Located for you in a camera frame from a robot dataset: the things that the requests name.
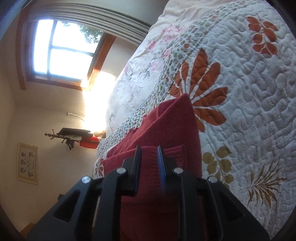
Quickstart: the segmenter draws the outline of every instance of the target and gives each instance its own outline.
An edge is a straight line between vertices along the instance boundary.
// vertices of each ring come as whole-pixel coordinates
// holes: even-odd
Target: framed picture
[[[18,178],[38,184],[37,182],[37,146],[19,143],[17,155]]]

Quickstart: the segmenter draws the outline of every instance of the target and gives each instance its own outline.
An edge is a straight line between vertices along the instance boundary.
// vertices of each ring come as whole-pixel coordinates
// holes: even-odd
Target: metal screw
[[[126,169],[124,167],[119,167],[119,168],[117,168],[116,171],[117,171],[118,174],[123,174],[123,173],[126,172]]]
[[[215,176],[209,176],[207,179],[211,183],[216,183],[218,181],[218,178],[216,178]]]
[[[182,172],[183,172],[183,169],[180,168],[180,167],[176,167],[176,168],[174,169],[174,173],[181,174]]]
[[[89,183],[89,182],[91,181],[91,178],[90,178],[89,176],[85,176],[85,177],[83,177],[83,178],[81,179],[81,181],[82,181],[83,183]]]

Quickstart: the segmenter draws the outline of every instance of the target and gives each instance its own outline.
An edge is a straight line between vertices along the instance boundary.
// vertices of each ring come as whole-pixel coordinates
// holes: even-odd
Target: black metal bracket
[[[201,205],[211,230],[209,240],[269,241],[267,231],[215,176],[196,178],[157,148],[161,186],[179,200],[179,239],[202,240]]]
[[[141,147],[134,157],[106,177],[83,177],[32,228],[28,241],[119,241],[121,196],[135,196],[139,187]],[[94,234],[91,228],[100,196]]]

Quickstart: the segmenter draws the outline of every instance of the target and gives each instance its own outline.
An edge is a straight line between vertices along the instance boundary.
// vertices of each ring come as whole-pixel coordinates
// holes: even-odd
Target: sunlight
[[[34,70],[39,73],[47,73],[48,47],[53,22],[53,20],[40,20],[38,23],[34,44]],[[88,43],[77,24],[69,23],[68,26],[64,26],[58,21],[52,46],[94,53],[98,43]],[[92,61],[92,57],[85,53],[55,48],[51,50],[50,57],[51,74],[75,79],[83,79],[87,75]]]
[[[83,128],[92,133],[106,130],[106,111],[116,77],[101,71],[91,91],[83,91],[85,123]]]

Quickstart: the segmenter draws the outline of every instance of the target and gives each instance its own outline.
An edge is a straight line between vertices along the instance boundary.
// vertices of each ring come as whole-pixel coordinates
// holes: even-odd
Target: olive leaf pattern
[[[254,17],[247,17],[249,24],[249,29],[256,32],[253,36],[253,50],[260,53],[265,53],[269,55],[276,55],[278,50],[272,42],[277,40],[274,31],[278,28],[271,22],[259,21]]]
[[[190,79],[187,79],[188,71],[189,64],[185,61],[181,65],[180,72],[175,75],[169,94],[176,98],[183,93],[190,96],[199,131],[205,132],[204,122],[213,126],[222,125],[227,119],[212,107],[226,99],[228,88],[221,87],[206,93],[220,75],[220,64],[218,62],[209,64],[207,53],[201,48],[195,58]]]
[[[277,198],[276,198],[276,192],[280,193],[278,190],[278,186],[280,185],[281,181],[287,180],[287,178],[277,178],[276,175],[280,171],[281,167],[278,167],[279,162],[275,165],[274,168],[274,161],[270,164],[268,170],[264,172],[265,165],[263,164],[262,169],[254,181],[254,173],[251,171],[251,184],[250,187],[248,187],[248,193],[249,193],[249,200],[248,204],[253,200],[254,194],[256,196],[256,205],[259,201],[261,201],[261,207],[264,203],[264,199],[267,201],[269,208],[271,209],[272,201],[276,204],[277,209]]]
[[[226,157],[232,152],[227,146],[221,146],[216,152],[212,146],[211,148],[214,156],[209,152],[205,152],[202,156],[202,161],[207,164],[207,171],[209,174],[214,174],[219,168],[215,177],[217,177],[229,189],[228,184],[233,181],[233,175],[228,174],[231,171],[231,162],[226,159]]]

